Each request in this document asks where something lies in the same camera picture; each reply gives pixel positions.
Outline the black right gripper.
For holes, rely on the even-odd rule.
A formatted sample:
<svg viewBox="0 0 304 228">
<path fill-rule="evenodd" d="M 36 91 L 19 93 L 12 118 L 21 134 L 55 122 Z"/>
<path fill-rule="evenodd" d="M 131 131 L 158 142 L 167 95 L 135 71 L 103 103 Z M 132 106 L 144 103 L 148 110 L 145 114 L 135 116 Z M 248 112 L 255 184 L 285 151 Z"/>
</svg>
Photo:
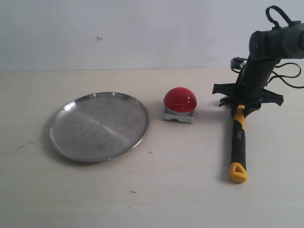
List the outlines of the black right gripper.
<svg viewBox="0 0 304 228">
<path fill-rule="evenodd" d="M 252 56 L 247 59 L 231 59 L 230 68 L 239 69 L 240 73 L 236 83 L 213 85 L 212 94 L 225 95 L 219 100 L 219 107 L 228 105 L 230 115 L 234 116 L 241 100 L 245 105 L 244 116 L 247 117 L 258 111 L 262 104 L 274 103 L 281 106 L 284 102 L 283 95 L 264 89 L 277 63 L 277 59 L 256 60 Z"/>
</svg>

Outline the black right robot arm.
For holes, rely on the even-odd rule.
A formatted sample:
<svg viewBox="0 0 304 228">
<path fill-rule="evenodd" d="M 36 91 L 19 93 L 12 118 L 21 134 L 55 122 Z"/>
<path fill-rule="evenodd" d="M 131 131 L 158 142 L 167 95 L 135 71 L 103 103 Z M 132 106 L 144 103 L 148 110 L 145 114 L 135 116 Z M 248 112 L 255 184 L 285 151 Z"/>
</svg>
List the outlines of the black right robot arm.
<svg viewBox="0 0 304 228">
<path fill-rule="evenodd" d="M 215 84 L 213 94 L 223 94 L 220 106 L 229 105 L 234 116 L 240 105 L 244 116 L 257 111 L 264 103 L 282 105 L 284 98 L 265 89 L 274 68 L 282 59 L 304 57 L 304 25 L 299 21 L 291 26 L 274 27 L 269 31 L 256 31 L 249 39 L 248 58 L 235 57 L 231 70 L 238 70 L 235 83 Z"/>
</svg>

